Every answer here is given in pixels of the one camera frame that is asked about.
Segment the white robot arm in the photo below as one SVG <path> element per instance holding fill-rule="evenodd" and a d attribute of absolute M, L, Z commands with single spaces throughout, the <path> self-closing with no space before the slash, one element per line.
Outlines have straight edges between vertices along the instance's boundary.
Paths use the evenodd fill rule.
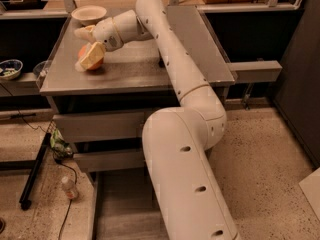
<path fill-rule="evenodd" d="M 142 131 L 145 161 L 170 240 L 242 240 L 206 151 L 226 129 L 226 111 L 184 48 L 161 0 L 137 0 L 133 10 L 74 34 L 88 42 L 75 64 L 95 69 L 107 52 L 152 36 L 179 101 L 149 116 Z"/>

